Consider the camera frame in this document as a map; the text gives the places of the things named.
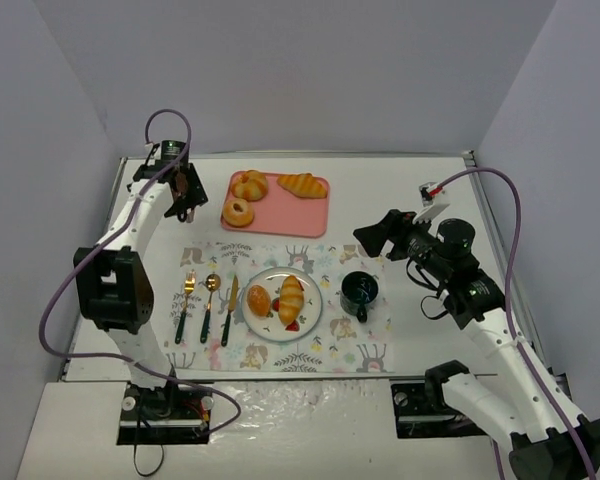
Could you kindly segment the small striped bread loaf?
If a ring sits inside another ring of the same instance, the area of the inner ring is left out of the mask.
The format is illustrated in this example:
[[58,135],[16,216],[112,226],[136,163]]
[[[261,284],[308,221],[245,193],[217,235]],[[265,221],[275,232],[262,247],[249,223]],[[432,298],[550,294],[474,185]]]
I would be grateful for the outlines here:
[[301,282],[294,275],[287,276],[280,289],[278,316],[287,327],[299,316],[304,306],[304,290]]

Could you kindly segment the small orange bun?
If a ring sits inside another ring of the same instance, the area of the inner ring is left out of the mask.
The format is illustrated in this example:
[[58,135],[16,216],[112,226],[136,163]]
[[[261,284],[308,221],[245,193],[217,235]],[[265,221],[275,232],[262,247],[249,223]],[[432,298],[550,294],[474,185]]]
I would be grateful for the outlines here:
[[267,317],[271,309],[271,297],[263,286],[253,285],[247,291],[247,305],[256,317]]

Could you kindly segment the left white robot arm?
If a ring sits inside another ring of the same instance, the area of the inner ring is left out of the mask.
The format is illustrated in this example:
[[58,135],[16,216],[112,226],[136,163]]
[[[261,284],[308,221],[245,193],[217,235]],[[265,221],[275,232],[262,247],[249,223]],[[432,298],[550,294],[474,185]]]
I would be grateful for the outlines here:
[[162,219],[185,221],[207,196],[185,143],[164,140],[152,151],[158,158],[146,160],[134,174],[126,203],[97,243],[101,250],[80,248],[74,263],[94,256],[76,276],[80,312],[108,335],[124,358],[136,415],[163,419],[172,414],[179,389],[167,379],[175,375],[174,367],[150,323],[154,290],[143,257]]

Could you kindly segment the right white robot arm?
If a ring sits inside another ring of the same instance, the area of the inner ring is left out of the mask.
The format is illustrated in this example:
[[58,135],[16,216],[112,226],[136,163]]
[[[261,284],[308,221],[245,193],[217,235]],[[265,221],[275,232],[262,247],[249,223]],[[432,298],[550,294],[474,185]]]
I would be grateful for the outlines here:
[[464,414],[487,433],[507,453],[518,479],[594,478],[600,419],[588,419],[570,400],[507,317],[504,293],[471,252],[474,228],[459,219],[443,221],[435,234],[429,228],[413,212],[391,210],[354,236],[371,257],[391,242],[389,260],[409,260],[437,281],[444,308],[509,395],[500,398],[453,360],[425,373],[432,403]]

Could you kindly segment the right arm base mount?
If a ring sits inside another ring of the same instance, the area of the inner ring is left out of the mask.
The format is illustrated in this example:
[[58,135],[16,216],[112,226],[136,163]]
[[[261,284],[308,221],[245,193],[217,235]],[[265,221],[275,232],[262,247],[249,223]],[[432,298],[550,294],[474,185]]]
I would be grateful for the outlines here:
[[485,436],[460,412],[435,407],[423,381],[392,383],[391,397],[398,439],[449,439]]

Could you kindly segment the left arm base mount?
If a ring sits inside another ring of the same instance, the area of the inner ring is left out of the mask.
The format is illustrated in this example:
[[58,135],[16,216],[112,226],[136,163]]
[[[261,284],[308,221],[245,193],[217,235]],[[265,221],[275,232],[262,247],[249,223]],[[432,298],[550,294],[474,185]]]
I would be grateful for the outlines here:
[[126,385],[116,444],[118,446],[203,445],[210,439],[210,413],[204,393],[168,386],[159,391]]

